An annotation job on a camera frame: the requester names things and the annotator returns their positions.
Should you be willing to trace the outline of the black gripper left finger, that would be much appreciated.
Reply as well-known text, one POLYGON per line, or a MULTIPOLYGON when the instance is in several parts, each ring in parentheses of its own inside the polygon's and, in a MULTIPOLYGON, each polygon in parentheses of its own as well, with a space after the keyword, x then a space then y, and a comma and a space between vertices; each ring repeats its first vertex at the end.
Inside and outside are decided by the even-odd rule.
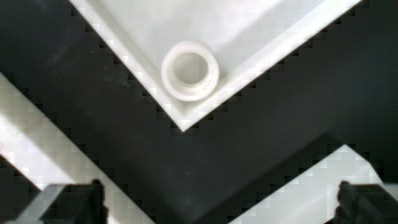
POLYGON ((108 224, 105 187, 89 184, 51 184, 37 194, 16 224, 108 224))

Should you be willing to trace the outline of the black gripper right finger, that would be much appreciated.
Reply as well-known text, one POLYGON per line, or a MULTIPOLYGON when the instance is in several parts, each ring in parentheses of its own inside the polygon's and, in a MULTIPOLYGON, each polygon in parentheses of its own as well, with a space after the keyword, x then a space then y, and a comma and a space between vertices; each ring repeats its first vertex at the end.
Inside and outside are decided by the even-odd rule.
POLYGON ((332 224, 398 224, 398 199, 380 184, 339 183, 332 224))

